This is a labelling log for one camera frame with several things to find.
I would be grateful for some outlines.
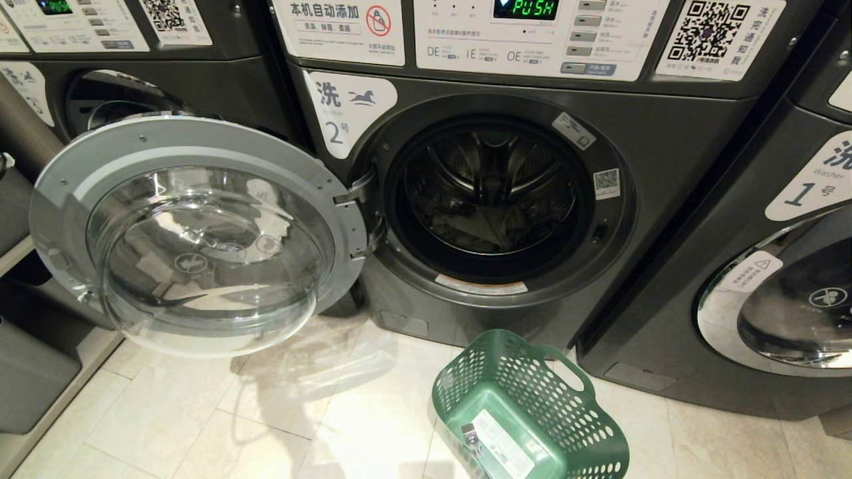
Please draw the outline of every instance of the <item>number 2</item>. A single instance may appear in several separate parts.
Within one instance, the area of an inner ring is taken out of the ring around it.
[[[792,200],[788,199],[787,201],[785,201],[784,203],[786,205],[801,206],[802,204],[799,203],[799,201],[801,201],[802,198],[804,198],[804,195],[808,194],[808,191],[810,191],[816,185],[815,183],[802,183],[802,186],[804,186],[804,190],[802,190],[802,192],[796,198]]]
[[[331,136],[331,139],[328,142],[329,143],[342,144],[343,142],[337,139],[337,137],[340,135],[340,129],[337,128],[337,124],[334,123],[333,121],[325,122],[325,126],[328,126],[328,125],[331,125],[331,127],[334,129],[334,135]]]

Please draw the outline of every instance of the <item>digital display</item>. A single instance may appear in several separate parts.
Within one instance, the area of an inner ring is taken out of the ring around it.
[[[46,15],[72,14],[71,5],[66,0],[36,0],[42,13]]]
[[[553,20],[559,0],[494,0],[494,18]]]

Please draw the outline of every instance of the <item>qr code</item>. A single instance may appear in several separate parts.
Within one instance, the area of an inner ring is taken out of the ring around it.
[[[157,32],[186,32],[187,23],[181,17],[177,0],[142,0]]]
[[[595,190],[613,188],[619,185],[619,169],[599,171],[595,173]]]
[[[718,63],[748,15],[749,5],[693,0],[669,50],[669,60]]]

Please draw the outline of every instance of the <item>white label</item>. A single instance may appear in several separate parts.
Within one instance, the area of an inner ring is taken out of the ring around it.
[[[577,0],[418,0],[417,66],[634,81],[668,5],[669,0],[610,0],[585,7]],[[526,18],[508,18],[519,16]]]
[[[835,135],[766,207],[783,222],[852,199],[852,130]]]
[[[621,196],[621,175],[618,168],[598,171],[592,175],[595,181],[595,199],[608,199]]]
[[[781,16],[784,0],[690,0],[657,73],[740,81]]]
[[[476,436],[512,479],[525,479],[535,467],[533,460],[485,409],[473,420]]]
[[[44,75],[26,61],[0,61],[0,72],[44,123],[55,126],[48,107]]]
[[[571,143],[577,145],[577,148],[581,150],[585,150],[590,147],[591,144],[597,140],[597,138],[584,128],[582,124],[578,123],[577,120],[571,118],[571,116],[565,112],[560,113],[560,115],[553,120],[552,124],[553,127],[556,128],[556,131],[562,133],[568,140],[571,140]]]
[[[29,53],[30,49],[0,10],[0,53]]]
[[[784,263],[766,251],[755,251],[725,274],[714,290],[752,292]]]
[[[305,72],[325,147],[344,159],[380,116],[396,105],[396,88],[384,78]]]
[[[834,94],[828,99],[828,104],[852,112],[852,72],[849,72],[838,89],[834,90]]]
[[[374,65],[406,64],[400,0],[273,0],[291,55]]]
[[[139,0],[139,3],[161,45],[213,44],[195,0]]]
[[[124,0],[3,0],[0,7],[37,53],[150,51]]]
[[[527,289],[527,285],[523,282],[509,283],[506,285],[480,285],[477,283],[457,280],[443,274],[439,274],[438,277],[435,278],[435,283],[454,290],[481,294],[483,296],[508,296],[510,294],[521,294],[529,291]]]

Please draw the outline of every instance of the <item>green laundry basket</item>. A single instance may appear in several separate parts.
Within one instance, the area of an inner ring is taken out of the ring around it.
[[[545,357],[583,381],[577,391]],[[621,429],[595,402],[589,378],[552,346],[505,330],[482,333],[432,387],[438,432],[473,477],[620,479],[630,454]]]

